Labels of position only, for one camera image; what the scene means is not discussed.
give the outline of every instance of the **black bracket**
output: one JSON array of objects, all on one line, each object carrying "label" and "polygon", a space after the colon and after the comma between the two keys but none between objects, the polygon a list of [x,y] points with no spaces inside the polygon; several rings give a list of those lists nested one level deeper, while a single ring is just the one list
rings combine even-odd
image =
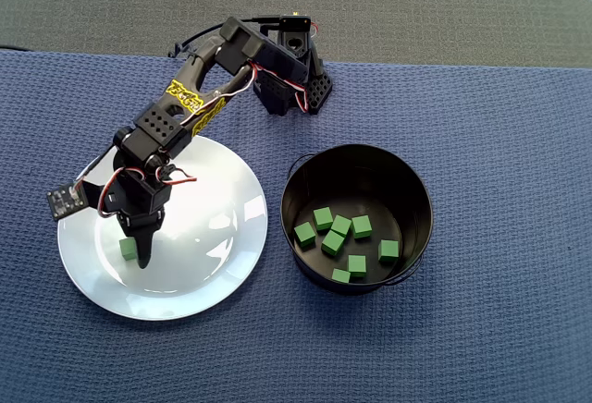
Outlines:
[{"label": "black bracket", "polygon": [[[311,19],[294,15],[278,17],[274,21],[263,24],[260,31],[265,36],[270,31],[277,31],[277,45],[289,51],[308,69],[308,78],[302,85],[306,89],[308,111],[316,115],[333,90],[333,81],[325,72],[323,60],[318,57],[311,38]],[[290,108],[298,107],[296,91],[270,74],[259,72],[253,89],[270,114],[284,116]]]}]

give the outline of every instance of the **red and white wire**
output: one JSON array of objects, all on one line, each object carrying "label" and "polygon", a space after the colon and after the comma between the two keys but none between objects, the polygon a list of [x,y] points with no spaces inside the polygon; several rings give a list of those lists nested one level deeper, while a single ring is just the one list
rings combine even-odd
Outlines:
[{"label": "red and white wire", "polygon": [[253,81],[255,81],[255,78],[257,78],[257,69],[253,66],[253,73],[251,74],[251,79],[249,79],[249,82],[247,82],[247,84],[243,88],[238,89],[237,91],[234,91],[232,93],[219,94],[216,98],[214,98],[211,101],[208,101],[206,104],[202,105],[202,107],[200,107],[198,110],[196,110],[191,115],[189,115],[187,118],[185,118],[183,121],[181,121],[181,125],[184,126],[185,124],[187,124],[189,121],[191,121],[193,119],[194,116],[196,116],[202,110],[204,110],[205,108],[209,107],[210,105],[212,105],[213,103],[218,101],[220,98],[225,98],[227,96],[234,96],[234,95],[237,95],[241,92],[246,91],[247,89],[249,89],[251,87],[251,84],[253,84]]},{"label": "red and white wire", "polygon": [[116,170],[113,173],[113,175],[111,176],[111,178],[109,178],[109,180],[106,182],[105,187],[103,188],[103,190],[101,191],[101,195],[99,196],[99,203],[96,206],[96,212],[102,218],[108,218],[109,216],[115,215],[117,213],[117,212],[113,212],[111,214],[106,214],[105,212],[103,212],[103,204],[105,203],[105,196],[106,196],[107,192],[109,191],[109,188],[111,187],[113,182],[116,180],[117,175],[119,175],[124,170],[130,171],[130,172],[136,172],[142,176],[142,179],[146,179],[146,175],[138,167],[120,167],[118,170]]},{"label": "red and white wire", "polygon": [[[308,112],[308,97],[306,96],[306,88],[304,88],[304,86],[301,86],[300,84],[296,84],[295,82],[292,82],[289,79],[283,79],[276,72],[274,72],[272,70],[268,70],[265,67],[261,67],[258,64],[252,63],[252,65],[257,70],[267,72],[267,73],[273,75],[274,77],[276,77],[277,79],[279,79],[280,81],[285,82],[286,84],[291,86],[293,89],[296,89],[297,92],[294,93],[294,96],[296,97],[296,103],[298,103],[298,106],[300,107],[300,109],[304,113]],[[298,92],[302,92],[304,94],[304,105],[302,105],[300,98],[298,97]]]},{"label": "red and white wire", "polygon": [[183,184],[183,183],[189,183],[189,182],[197,181],[197,177],[192,177],[191,175],[189,175],[187,172],[185,172],[180,167],[176,167],[175,170],[173,170],[173,172],[177,172],[177,171],[183,172],[183,175],[185,176],[185,178],[183,178],[183,179],[172,179],[170,181],[166,181],[166,180],[160,178],[160,169],[162,169],[162,167],[158,167],[156,169],[156,172],[154,173],[154,175],[156,176],[156,179],[158,181],[160,181],[163,184],[167,184],[168,186],[176,186],[178,184]]}]

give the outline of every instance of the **blue table mat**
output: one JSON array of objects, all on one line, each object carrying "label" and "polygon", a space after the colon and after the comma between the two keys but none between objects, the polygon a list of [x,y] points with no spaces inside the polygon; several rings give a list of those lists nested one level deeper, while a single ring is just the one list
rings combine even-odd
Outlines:
[{"label": "blue table mat", "polygon": [[[132,321],[70,282],[44,194],[181,64],[0,53],[2,401],[590,401],[592,70],[327,63],[318,116],[237,96],[203,134],[264,188],[262,257],[209,311]],[[294,160],[351,142],[403,158],[435,212],[416,275],[361,297],[303,277],[279,218]]]}]

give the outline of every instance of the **gray carpet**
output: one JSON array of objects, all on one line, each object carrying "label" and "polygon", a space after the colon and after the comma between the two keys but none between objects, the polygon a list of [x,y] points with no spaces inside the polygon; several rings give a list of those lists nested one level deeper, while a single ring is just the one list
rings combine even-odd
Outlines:
[{"label": "gray carpet", "polygon": [[0,43],[163,55],[228,15],[292,10],[334,61],[592,67],[591,0],[0,0]]}]

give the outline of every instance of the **green block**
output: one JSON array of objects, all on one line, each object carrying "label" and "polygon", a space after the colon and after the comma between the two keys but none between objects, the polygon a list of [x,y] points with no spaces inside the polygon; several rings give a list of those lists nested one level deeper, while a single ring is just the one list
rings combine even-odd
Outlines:
[{"label": "green block", "polygon": [[351,276],[366,275],[366,257],[363,255],[350,255],[348,257],[348,271]]},{"label": "green block", "polygon": [[372,234],[372,226],[370,226],[370,218],[368,215],[356,216],[351,219],[351,231],[354,238],[370,237]]},{"label": "green block", "polygon": [[378,245],[378,260],[380,262],[396,262],[399,258],[399,241],[383,239]]},{"label": "green block", "polygon": [[335,220],[333,220],[333,226],[331,226],[331,230],[345,237],[348,235],[351,225],[352,220],[348,220],[341,215],[335,215]]},{"label": "green block", "polygon": [[301,248],[315,242],[316,233],[308,221],[304,224],[294,227],[294,232],[296,232],[296,239],[298,240],[298,244],[300,244]]},{"label": "green block", "polygon": [[341,269],[333,269],[333,276],[331,279],[340,281],[341,283],[350,282],[350,273],[348,271],[342,271]]},{"label": "green block", "polygon": [[136,247],[136,238],[134,237],[121,239],[119,241],[119,248],[121,249],[121,256],[126,262],[138,257],[138,248]]},{"label": "green block", "polygon": [[328,207],[313,211],[316,230],[326,230],[333,224],[333,215]]},{"label": "green block", "polygon": [[337,252],[339,252],[339,249],[341,249],[341,246],[343,246],[343,241],[345,241],[344,237],[336,232],[333,232],[332,230],[329,230],[329,233],[323,240],[321,249],[334,257]]}]

